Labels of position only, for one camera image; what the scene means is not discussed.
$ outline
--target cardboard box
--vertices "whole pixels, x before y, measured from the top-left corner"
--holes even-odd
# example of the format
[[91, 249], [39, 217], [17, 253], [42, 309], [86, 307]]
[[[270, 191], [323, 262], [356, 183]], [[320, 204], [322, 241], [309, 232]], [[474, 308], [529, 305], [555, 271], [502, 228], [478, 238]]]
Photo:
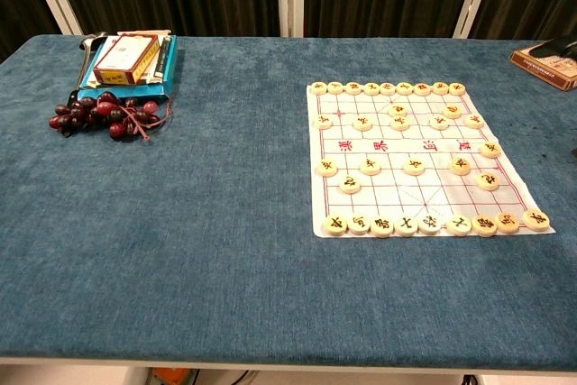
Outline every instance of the cardboard box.
[[94, 67], [99, 83], [135, 85], [160, 49], [156, 35], [122, 35]]
[[536, 45], [513, 51], [511, 62], [558, 89], [571, 90], [577, 87], [577, 62], [575, 60], [558, 56], [534, 58], [529, 55], [529, 51], [534, 47]]

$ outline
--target stack of items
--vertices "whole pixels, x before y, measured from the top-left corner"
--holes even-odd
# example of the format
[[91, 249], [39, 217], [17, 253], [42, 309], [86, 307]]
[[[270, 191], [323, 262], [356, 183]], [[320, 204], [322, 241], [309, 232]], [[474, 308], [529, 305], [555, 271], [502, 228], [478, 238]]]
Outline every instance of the stack of items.
[[109, 91], [121, 98], [169, 98], [176, 48], [177, 37], [170, 31], [108, 36], [82, 80], [78, 97], [97, 97]]

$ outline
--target red chinese character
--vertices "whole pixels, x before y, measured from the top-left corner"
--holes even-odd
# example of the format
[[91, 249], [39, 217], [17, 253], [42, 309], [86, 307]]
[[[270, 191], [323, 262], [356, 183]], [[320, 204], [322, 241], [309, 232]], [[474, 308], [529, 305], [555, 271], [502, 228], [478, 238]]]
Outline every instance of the red chinese character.
[[433, 142], [432, 140], [427, 140], [426, 142], [423, 141], [423, 143], [424, 143], [423, 149], [430, 149], [430, 150], [433, 150], [433, 151], [436, 151], [436, 150], [437, 150], [436, 145], [435, 145], [435, 142]]
[[372, 145], [375, 147], [376, 151], [387, 151], [387, 144], [383, 140], [380, 142], [374, 142]]
[[459, 151], [462, 151], [463, 149], [470, 149], [471, 145], [469, 144], [469, 142], [461, 142], [460, 140], [457, 140], [457, 142], [459, 142]]
[[341, 151], [352, 151], [353, 144], [351, 143], [350, 140], [347, 140], [346, 142], [339, 142], [339, 148], [341, 149]]

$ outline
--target grape stem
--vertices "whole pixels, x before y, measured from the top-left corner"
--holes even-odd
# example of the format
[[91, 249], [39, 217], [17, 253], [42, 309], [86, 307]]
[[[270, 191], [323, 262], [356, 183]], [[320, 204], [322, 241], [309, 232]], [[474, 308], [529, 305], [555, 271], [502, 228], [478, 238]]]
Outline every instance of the grape stem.
[[155, 126], [164, 124], [172, 116], [171, 103], [172, 98], [166, 102], [166, 114], [164, 115], [164, 117], [160, 119], [158, 122], [155, 122], [153, 124], [141, 124], [140, 122], [138, 122], [138, 120], [134, 117], [134, 113], [136, 113], [136, 110], [133, 107], [122, 107], [121, 105], [119, 105], [118, 108], [123, 110], [126, 113], [126, 115], [130, 118], [130, 120], [133, 121], [136, 131], [138, 131], [141, 134], [142, 138], [144, 140], [149, 140], [151, 137], [144, 131], [144, 128], [150, 129], [154, 128]]
[[136, 118], [134, 117], [134, 115], [133, 115], [129, 110], [127, 110], [126, 108], [122, 107], [121, 105], [119, 105], [118, 108], [120, 108], [122, 111], [124, 111], [128, 117], [130, 117], [131, 121], [133, 121], [133, 123], [134, 123], [134, 126], [136, 127], [136, 129], [138, 130], [138, 132], [142, 135], [142, 138], [143, 138], [145, 141], [148, 141], [148, 140], [151, 139], [151, 137], [150, 137], [150, 136], [144, 131], [144, 129], [141, 127], [140, 122], [138, 122], [138, 121], [136, 120]]

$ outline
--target blue tablecloth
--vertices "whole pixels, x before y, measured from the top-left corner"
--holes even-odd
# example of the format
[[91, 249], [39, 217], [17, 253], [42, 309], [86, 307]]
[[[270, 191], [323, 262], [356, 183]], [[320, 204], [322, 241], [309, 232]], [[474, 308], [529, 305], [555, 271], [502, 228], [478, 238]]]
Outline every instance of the blue tablecloth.
[[[83, 56], [0, 66], [0, 356], [577, 371], [577, 91], [522, 41], [182, 38], [150, 144], [48, 126]], [[319, 239], [305, 87], [466, 84], [557, 234]]]

